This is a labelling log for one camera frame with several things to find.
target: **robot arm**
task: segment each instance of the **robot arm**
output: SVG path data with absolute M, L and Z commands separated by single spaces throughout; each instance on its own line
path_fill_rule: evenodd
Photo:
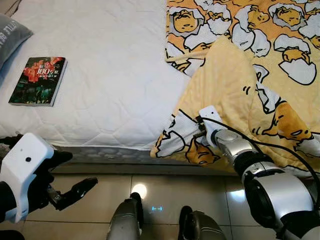
M 97 183 L 97 178 L 87 178 L 65 194 L 52 188 L 54 177 L 49 170 L 70 160 L 70 152 L 53 149 L 39 136 L 27 133 L 4 138 L 11 151 L 4 157 L 0 172 L 0 222 L 17 223 L 49 202 L 63 210 L 84 197 Z
M 319 240 L 320 216 L 312 196 L 295 176 L 277 167 L 241 135 L 210 121 L 221 119 L 213 106 L 200 112 L 207 142 L 218 147 L 241 177 L 251 215 L 279 239 Z

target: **white quilted mattress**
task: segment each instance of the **white quilted mattress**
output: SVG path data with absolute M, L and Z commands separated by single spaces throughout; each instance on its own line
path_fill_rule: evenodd
M 23 0 L 34 32 L 0 72 L 0 137 L 34 132 L 64 147 L 149 150 L 189 77 L 165 62 L 165 0 Z M 53 107 L 12 106 L 29 57 L 68 60 Z

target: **book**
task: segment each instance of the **book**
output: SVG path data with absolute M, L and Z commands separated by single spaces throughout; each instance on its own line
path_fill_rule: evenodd
M 65 57 L 30 57 L 9 103 L 22 106 L 52 107 L 66 66 Z

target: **tile floor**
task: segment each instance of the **tile floor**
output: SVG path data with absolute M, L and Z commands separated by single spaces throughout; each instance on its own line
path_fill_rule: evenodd
M 62 192 L 87 175 L 57 175 L 53 186 Z M 215 219 L 227 240 L 273 240 L 275 234 L 250 215 L 237 177 L 172 175 L 98 175 L 82 200 L 63 211 L 52 206 L 31 213 L 25 222 L 3 222 L 0 229 L 16 229 L 26 240 L 104 240 L 117 206 L 138 188 L 144 194 L 145 226 L 141 240 L 176 240 L 184 205 Z

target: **yellow blanket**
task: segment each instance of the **yellow blanket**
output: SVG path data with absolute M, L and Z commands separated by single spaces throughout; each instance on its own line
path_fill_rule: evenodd
M 194 118 L 214 105 L 224 123 L 296 151 L 320 172 L 319 1 L 170 0 L 167 33 L 166 60 L 192 79 L 152 157 L 232 171 L 218 149 L 195 136 Z M 308 175 L 289 153 L 262 150 Z

